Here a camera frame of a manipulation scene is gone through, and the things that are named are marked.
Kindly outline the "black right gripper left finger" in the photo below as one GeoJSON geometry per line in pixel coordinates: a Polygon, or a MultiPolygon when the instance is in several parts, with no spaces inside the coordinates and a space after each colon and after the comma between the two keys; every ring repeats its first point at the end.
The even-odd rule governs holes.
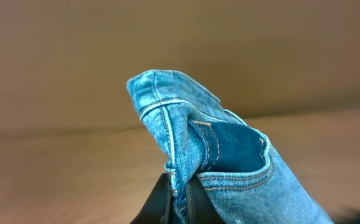
{"type": "Polygon", "coordinates": [[[159,176],[157,183],[131,224],[172,224],[173,193],[169,174],[159,176]]]}

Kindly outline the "light blue denim jeans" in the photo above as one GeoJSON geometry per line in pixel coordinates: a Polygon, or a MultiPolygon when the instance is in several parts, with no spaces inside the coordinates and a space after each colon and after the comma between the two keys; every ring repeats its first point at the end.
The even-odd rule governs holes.
{"type": "Polygon", "coordinates": [[[186,185],[197,177],[226,223],[330,223],[269,138],[175,70],[126,84],[140,120],[167,155],[174,222],[186,222],[186,185]]]}

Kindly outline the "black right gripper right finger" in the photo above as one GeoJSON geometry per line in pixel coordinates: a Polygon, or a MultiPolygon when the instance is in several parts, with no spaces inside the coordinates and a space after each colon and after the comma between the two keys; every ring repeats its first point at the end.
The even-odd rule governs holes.
{"type": "Polygon", "coordinates": [[[196,175],[186,185],[186,223],[225,224],[196,175]]]}

